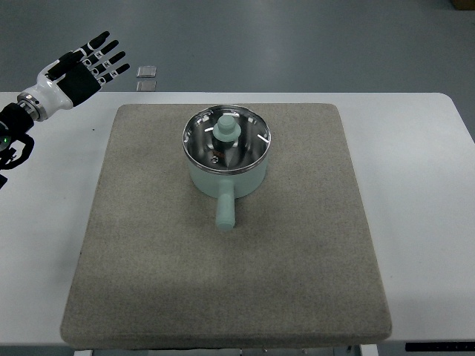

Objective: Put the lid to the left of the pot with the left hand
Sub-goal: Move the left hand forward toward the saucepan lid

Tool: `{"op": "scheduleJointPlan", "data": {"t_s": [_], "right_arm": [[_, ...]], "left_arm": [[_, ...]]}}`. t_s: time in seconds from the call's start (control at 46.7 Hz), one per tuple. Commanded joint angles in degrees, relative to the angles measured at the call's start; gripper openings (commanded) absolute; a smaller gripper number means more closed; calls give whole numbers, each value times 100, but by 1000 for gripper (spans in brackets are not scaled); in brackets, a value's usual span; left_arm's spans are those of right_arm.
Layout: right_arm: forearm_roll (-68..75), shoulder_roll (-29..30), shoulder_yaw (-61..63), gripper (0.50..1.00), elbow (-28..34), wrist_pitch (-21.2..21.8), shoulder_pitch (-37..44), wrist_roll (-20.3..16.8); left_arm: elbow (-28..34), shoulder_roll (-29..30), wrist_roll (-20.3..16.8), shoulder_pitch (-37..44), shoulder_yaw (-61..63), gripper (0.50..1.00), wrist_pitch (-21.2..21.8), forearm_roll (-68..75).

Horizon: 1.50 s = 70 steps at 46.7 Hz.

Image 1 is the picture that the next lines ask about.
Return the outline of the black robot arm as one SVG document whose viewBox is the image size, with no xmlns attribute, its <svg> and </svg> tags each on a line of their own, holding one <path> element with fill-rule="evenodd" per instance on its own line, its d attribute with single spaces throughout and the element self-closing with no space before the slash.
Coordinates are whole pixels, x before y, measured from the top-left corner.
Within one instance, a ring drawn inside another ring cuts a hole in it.
<svg viewBox="0 0 475 356">
<path fill-rule="evenodd" d="M 18 103 L 10 103 L 1 111 L 1 171 L 12 170 L 26 162 L 34 148 L 34 139 L 27 134 L 33 127 L 31 115 Z M 24 147 L 16 156 L 15 142 Z"/>
</svg>

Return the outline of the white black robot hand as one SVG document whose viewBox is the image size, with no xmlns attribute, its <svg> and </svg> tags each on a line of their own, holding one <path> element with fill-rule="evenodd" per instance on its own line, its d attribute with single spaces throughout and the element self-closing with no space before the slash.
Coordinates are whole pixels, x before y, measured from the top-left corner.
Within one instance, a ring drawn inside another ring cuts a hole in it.
<svg viewBox="0 0 475 356">
<path fill-rule="evenodd" d="M 36 84 L 17 96 L 17 104 L 34 121 L 45 121 L 59 110 L 70 110 L 90 99 L 106 84 L 126 72 L 125 52 L 111 55 L 119 44 L 108 42 L 108 31 L 44 67 Z"/>
</svg>

